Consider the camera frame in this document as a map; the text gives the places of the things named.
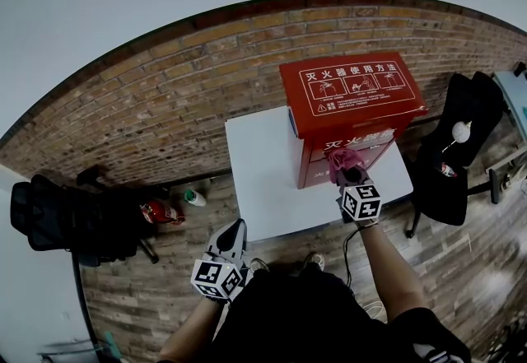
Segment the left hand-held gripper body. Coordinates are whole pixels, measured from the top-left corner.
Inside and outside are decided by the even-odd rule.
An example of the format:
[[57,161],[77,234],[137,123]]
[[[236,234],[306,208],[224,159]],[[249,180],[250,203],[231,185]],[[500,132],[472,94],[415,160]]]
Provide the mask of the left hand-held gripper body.
[[249,268],[239,259],[205,252],[195,261],[190,282],[208,299],[231,303],[245,286],[248,273]]

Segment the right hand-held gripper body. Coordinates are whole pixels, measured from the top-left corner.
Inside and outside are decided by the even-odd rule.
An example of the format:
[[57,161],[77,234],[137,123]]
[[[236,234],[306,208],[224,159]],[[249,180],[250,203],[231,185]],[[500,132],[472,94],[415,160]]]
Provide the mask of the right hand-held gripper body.
[[339,188],[337,199],[343,222],[354,223],[358,229],[366,229],[377,223],[382,208],[382,197],[371,180]]

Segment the pink cloth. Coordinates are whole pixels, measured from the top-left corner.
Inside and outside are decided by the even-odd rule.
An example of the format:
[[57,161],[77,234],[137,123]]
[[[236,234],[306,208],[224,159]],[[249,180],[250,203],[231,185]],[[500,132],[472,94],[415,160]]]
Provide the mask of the pink cloth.
[[329,177],[333,184],[337,183],[337,173],[340,170],[350,170],[357,165],[362,170],[366,170],[366,162],[362,159],[361,154],[353,149],[333,149],[326,152],[325,157],[329,162]]

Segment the red fire extinguisher box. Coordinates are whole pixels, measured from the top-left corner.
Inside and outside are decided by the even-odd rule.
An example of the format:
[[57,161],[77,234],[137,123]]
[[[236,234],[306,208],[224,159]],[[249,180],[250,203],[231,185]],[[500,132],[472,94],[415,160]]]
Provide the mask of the red fire extinguisher box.
[[330,180],[335,149],[360,154],[366,167],[387,151],[425,100],[396,52],[313,58],[279,67],[291,127],[302,142],[298,188]]

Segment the person's right forearm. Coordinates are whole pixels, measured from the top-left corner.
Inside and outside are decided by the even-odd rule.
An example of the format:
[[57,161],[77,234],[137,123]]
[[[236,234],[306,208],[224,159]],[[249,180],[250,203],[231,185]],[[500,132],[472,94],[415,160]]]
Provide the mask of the person's right forearm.
[[419,277],[378,226],[360,231],[370,263],[375,288],[391,323],[404,312],[426,308]]

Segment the person's left forearm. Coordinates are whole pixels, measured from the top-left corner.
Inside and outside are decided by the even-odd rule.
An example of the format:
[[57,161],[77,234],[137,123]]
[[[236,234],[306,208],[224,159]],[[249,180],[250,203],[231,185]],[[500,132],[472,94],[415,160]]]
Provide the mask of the person's left forearm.
[[203,297],[161,348],[157,363],[197,363],[212,344],[224,303]]

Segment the red fire extinguisher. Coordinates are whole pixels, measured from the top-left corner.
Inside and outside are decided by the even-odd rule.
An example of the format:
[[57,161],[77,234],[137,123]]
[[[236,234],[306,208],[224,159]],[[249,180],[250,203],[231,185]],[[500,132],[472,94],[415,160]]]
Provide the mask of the red fire extinguisher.
[[154,225],[179,225],[184,221],[183,214],[155,199],[141,204],[140,209],[145,220]]

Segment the white bottle green cap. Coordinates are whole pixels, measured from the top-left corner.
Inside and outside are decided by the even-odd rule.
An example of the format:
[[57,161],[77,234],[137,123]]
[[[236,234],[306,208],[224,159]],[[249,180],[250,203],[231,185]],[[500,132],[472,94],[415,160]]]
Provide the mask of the white bottle green cap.
[[184,200],[195,207],[204,207],[207,204],[206,198],[201,193],[191,188],[184,192]]

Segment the person's right shoe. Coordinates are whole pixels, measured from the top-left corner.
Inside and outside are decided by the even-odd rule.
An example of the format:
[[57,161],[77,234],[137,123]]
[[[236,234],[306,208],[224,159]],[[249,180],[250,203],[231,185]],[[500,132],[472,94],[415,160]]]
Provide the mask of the person's right shoe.
[[306,270],[309,268],[311,269],[315,268],[320,271],[323,271],[324,267],[325,267],[324,255],[316,253],[316,252],[312,252],[308,254],[307,257],[305,258],[302,269]]

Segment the black padded office chair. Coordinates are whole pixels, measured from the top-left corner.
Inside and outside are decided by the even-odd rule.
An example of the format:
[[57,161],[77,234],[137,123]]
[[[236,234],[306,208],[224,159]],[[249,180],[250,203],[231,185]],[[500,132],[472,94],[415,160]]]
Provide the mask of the black padded office chair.
[[[503,94],[488,75],[476,72],[472,78],[459,73],[452,76],[439,123],[421,139],[416,159],[406,162],[413,184],[411,202],[415,209],[412,227],[405,232],[408,238],[414,236],[421,215],[451,226],[463,225],[471,195],[488,191],[492,203],[499,202],[497,173],[490,170],[488,181],[470,188],[468,167],[500,122],[502,103]],[[453,141],[451,130],[459,121],[472,122],[468,141],[441,152]],[[443,162],[455,170],[456,178],[440,172]]]

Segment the person's black clothing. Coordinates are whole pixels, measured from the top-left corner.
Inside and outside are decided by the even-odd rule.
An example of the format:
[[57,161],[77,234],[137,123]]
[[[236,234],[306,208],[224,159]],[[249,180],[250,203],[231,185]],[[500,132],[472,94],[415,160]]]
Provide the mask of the person's black clothing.
[[430,309],[382,323],[339,277],[315,268],[297,276],[259,270],[231,305],[222,303],[197,363],[471,363]]

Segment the white ball on stick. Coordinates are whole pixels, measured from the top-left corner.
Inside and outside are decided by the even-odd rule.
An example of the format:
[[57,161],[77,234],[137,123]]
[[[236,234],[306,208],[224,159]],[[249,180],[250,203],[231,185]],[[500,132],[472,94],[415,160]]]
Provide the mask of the white ball on stick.
[[467,142],[471,134],[471,126],[471,121],[468,121],[467,123],[463,121],[455,123],[451,130],[453,141],[444,147],[441,152],[445,152],[456,143],[461,144]]

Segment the black mesh office chair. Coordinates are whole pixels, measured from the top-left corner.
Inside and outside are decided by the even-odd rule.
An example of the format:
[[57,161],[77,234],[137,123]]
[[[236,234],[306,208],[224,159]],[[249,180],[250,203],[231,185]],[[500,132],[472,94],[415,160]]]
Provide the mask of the black mesh office chair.
[[97,181],[96,166],[77,176],[77,187],[59,186],[34,175],[12,186],[12,227],[34,251],[66,250],[84,266],[124,261],[141,250],[156,264],[147,243],[155,227],[142,214],[144,197],[130,188],[109,188]]

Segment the light blue desk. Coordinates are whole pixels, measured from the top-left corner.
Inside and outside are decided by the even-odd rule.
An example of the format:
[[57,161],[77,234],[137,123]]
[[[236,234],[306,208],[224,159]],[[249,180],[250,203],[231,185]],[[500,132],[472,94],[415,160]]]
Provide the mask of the light blue desk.
[[500,87],[511,115],[527,141],[527,67],[519,63],[514,71],[499,71],[493,76]]

